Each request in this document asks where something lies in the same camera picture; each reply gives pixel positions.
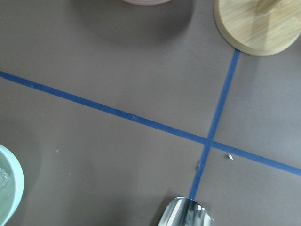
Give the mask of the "mint green bowl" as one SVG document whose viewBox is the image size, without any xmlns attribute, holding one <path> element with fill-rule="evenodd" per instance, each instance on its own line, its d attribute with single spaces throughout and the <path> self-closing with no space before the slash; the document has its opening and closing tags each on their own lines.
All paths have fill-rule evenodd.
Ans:
<svg viewBox="0 0 301 226">
<path fill-rule="evenodd" d="M 24 192 L 24 173 L 18 159 L 0 146 L 0 167 L 10 175 L 10 181 L 0 190 L 0 224 L 5 225 L 15 213 Z"/>
</svg>

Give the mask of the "metal ice scoop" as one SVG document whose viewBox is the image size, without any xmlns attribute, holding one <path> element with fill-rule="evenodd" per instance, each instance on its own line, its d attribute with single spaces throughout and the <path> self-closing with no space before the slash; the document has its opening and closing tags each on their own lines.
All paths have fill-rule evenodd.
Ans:
<svg viewBox="0 0 301 226">
<path fill-rule="evenodd" d="M 167 205 L 158 226 L 214 226 L 206 209 L 193 199 L 176 197 Z"/>
</svg>

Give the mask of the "pink bowl with ice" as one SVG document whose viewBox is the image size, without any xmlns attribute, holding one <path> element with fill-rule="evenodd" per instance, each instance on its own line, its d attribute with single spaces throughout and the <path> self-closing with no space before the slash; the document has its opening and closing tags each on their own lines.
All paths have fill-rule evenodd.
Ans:
<svg viewBox="0 0 301 226">
<path fill-rule="evenodd" d="M 154 5 L 160 5 L 166 2 L 169 2 L 170 0 L 123 0 L 123 2 L 139 5 L 139 6 L 154 6 Z"/>
</svg>

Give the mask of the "clear ice cubes pile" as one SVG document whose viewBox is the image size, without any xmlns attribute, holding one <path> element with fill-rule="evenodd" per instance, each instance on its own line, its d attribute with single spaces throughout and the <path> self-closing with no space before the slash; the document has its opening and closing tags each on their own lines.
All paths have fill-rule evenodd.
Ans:
<svg viewBox="0 0 301 226">
<path fill-rule="evenodd" d="M 10 175 L 6 172 L 5 169 L 0 167 L 0 189 L 4 188 L 9 181 Z"/>
</svg>

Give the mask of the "wooden stand round base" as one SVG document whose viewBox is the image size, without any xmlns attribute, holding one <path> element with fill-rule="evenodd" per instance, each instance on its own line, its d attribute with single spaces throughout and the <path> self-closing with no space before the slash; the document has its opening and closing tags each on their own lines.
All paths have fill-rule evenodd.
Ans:
<svg viewBox="0 0 301 226">
<path fill-rule="evenodd" d="M 289 48 L 301 34 L 299 0 L 216 0 L 214 20 L 234 48 L 271 56 Z"/>
</svg>

